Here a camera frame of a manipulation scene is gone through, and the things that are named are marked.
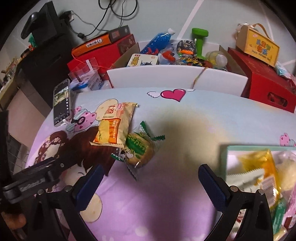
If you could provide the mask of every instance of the wrapped bread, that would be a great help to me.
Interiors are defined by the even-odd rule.
[[[151,137],[144,121],[128,134],[124,148],[112,153],[116,160],[125,162],[132,176],[137,179],[137,169],[146,165],[158,150],[165,136]]]

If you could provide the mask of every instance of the power outlet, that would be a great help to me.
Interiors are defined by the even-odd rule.
[[[73,20],[74,20],[74,14],[73,13],[71,13],[71,15],[69,16],[69,22],[72,22]]]

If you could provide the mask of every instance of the smartphone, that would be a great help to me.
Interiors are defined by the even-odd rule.
[[[71,119],[70,80],[65,79],[54,88],[53,97],[54,126],[64,123],[63,120]]]

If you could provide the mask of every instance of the blue gripper pad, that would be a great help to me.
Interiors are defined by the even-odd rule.
[[[98,186],[104,177],[104,170],[101,165],[98,165],[94,170],[93,168],[81,178],[86,178],[84,185],[76,195],[76,210],[83,211],[87,208],[91,198],[96,192]]]
[[[227,208],[228,194],[224,193],[222,189],[219,187],[219,185],[216,182],[218,181],[218,177],[214,174],[214,172],[210,169],[210,167],[207,164],[203,164],[198,168],[198,179],[200,180],[205,191],[207,192],[207,195],[212,201],[215,209],[217,211],[224,212]]]

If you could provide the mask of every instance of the phone screen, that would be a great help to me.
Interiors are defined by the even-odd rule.
[[[54,89],[54,124],[59,123],[70,115],[68,81],[64,80]]]

